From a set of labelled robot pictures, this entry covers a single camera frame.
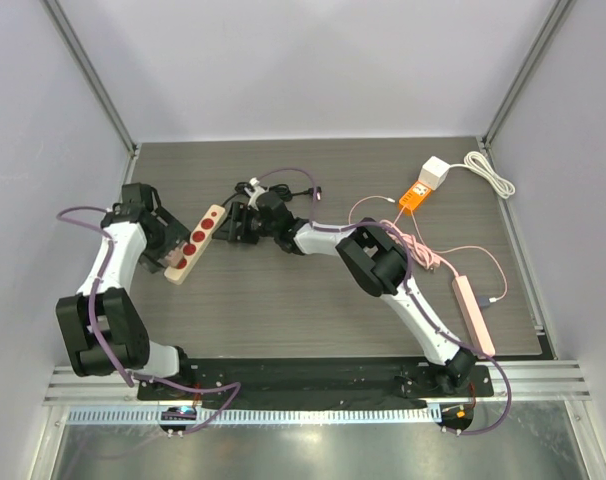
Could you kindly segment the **beige red power strip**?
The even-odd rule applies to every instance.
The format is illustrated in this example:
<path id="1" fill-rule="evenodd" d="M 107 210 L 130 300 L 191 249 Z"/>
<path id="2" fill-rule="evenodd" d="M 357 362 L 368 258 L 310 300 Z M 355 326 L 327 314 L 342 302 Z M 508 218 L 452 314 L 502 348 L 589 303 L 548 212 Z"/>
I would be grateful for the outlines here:
<path id="1" fill-rule="evenodd" d="M 226 219 L 226 208 L 213 204 L 189 236 L 187 243 L 182 247 L 183 259 L 176 267 L 167 267 L 165 278 L 174 285 L 181 285 L 193 270 L 210 244 L 216 229 Z"/>

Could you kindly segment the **pink plug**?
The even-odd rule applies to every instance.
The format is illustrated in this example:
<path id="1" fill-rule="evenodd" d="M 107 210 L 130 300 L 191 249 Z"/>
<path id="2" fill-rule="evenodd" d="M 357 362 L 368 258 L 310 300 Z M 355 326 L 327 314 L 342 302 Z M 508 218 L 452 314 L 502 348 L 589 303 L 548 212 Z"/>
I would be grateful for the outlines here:
<path id="1" fill-rule="evenodd" d="M 181 248 L 170 251 L 165 256 L 165 261 L 168 267 L 177 268 L 184 260 L 184 255 Z"/>

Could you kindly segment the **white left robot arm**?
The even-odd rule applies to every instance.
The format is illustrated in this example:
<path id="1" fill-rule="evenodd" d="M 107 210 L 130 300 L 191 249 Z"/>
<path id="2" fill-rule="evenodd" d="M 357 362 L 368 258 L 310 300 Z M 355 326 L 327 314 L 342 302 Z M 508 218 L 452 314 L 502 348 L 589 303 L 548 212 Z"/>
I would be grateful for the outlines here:
<path id="1" fill-rule="evenodd" d="M 195 387 L 184 350 L 150 340 L 129 291 L 137 266 L 157 273 L 185 265 L 190 232 L 149 184 L 124 185 L 119 201 L 101 213 L 92 228 L 101 246 L 90 273 L 55 308 L 72 369 L 79 377 L 118 372 L 128 385 L 160 379 L 171 398 L 184 399 Z"/>

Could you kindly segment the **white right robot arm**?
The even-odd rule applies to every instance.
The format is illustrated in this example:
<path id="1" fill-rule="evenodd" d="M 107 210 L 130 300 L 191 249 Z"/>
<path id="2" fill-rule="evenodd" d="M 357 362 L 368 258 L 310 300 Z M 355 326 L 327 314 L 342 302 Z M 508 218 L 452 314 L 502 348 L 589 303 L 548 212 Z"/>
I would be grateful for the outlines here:
<path id="1" fill-rule="evenodd" d="M 370 218 L 339 226 L 296 217 L 272 191 L 246 202 L 240 196 L 223 201 L 230 212 L 216 238 L 255 243 L 269 237 L 288 254 L 340 258 L 357 285 L 388 305 L 416 338 L 433 387 L 449 396 L 469 387 L 476 352 L 446 327 L 422 295 L 409 248 L 399 244 L 400 236 L 391 228 Z"/>

